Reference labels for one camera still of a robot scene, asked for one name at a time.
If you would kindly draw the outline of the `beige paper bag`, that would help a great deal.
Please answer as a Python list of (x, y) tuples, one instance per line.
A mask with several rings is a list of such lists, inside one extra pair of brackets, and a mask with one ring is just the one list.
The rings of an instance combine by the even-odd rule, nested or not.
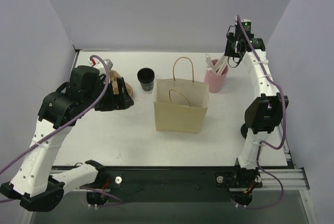
[(192, 77), (180, 79), (157, 79), (153, 88), (154, 119), (157, 131), (198, 134), (201, 132), (209, 104), (209, 86)]

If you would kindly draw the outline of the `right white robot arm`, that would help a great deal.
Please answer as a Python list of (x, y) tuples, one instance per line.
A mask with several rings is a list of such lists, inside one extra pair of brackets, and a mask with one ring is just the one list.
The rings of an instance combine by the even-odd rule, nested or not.
[(243, 186), (257, 176), (262, 149), (279, 150), (284, 145), (284, 136), (279, 144), (273, 141), (277, 138), (279, 125), (286, 125), (289, 100), (273, 81), (265, 44), (251, 32), (252, 22), (236, 17), (233, 27), (235, 31), (226, 34), (225, 55), (237, 65), (245, 65), (254, 92), (254, 100), (245, 111), (241, 127), (245, 144), (236, 161), (239, 169), (231, 174), (232, 182)]

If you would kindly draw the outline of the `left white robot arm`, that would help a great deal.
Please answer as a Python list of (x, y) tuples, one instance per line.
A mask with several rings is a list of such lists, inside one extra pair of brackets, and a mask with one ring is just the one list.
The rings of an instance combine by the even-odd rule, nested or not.
[(85, 185), (100, 188), (110, 180), (106, 167), (88, 160), (51, 175), (58, 151), (76, 121), (91, 109), (126, 110), (134, 101), (123, 77), (107, 78), (102, 70), (78, 66), (69, 81), (47, 95), (38, 112), (34, 137), (17, 174), (1, 185), (1, 194), (19, 200), (27, 211), (49, 212), (68, 192)]

